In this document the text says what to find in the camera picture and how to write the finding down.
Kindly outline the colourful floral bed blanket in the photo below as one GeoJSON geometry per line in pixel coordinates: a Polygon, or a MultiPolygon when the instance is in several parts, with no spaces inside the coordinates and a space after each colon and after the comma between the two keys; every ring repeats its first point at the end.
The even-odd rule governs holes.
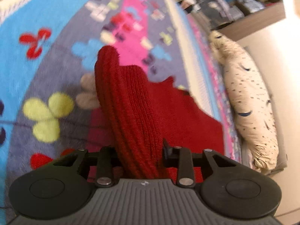
{"type": "Polygon", "coordinates": [[[9,187],[19,176],[76,149],[114,143],[93,89],[98,51],[148,79],[174,78],[223,125],[224,153],[241,161],[219,66],[203,14],[177,0],[1,0],[1,224],[15,218],[9,187]]]}

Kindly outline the wooden bookshelf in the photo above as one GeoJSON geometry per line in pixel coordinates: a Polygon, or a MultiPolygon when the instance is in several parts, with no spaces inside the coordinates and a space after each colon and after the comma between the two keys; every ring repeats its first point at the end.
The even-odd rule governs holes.
{"type": "Polygon", "coordinates": [[[284,5],[282,2],[278,2],[233,22],[220,29],[219,32],[234,41],[238,41],[285,18],[284,5]]]}

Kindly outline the clear plastic storage box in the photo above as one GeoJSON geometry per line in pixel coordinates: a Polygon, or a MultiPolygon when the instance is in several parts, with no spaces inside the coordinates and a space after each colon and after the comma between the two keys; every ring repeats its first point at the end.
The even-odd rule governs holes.
{"type": "Polygon", "coordinates": [[[200,12],[208,19],[211,30],[222,29],[245,17],[244,13],[237,6],[229,5],[226,0],[196,1],[200,5],[200,12]]]}

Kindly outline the red knitted sweater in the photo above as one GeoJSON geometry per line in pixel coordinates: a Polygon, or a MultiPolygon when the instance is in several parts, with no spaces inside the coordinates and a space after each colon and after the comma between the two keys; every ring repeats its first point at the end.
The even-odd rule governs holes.
{"type": "Polygon", "coordinates": [[[116,48],[104,46],[94,66],[101,110],[112,130],[124,173],[137,179],[176,178],[165,168],[164,142],[192,152],[224,152],[220,122],[204,113],[174,78],[154,83],[135,65],[121,66],[116,48]]]}

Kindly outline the cream star pattern pillow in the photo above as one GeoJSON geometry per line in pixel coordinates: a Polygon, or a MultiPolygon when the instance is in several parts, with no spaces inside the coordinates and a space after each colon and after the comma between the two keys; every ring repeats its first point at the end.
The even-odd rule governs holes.
{"type": "Polygon", "coordinates": [[[218,31],[209,35],[211,50],[223,68],[223,81],[235,126],[251,153],[252,168],[269,174],[277,166],[279,145],[271,98],[251,55],[218,31]]]}

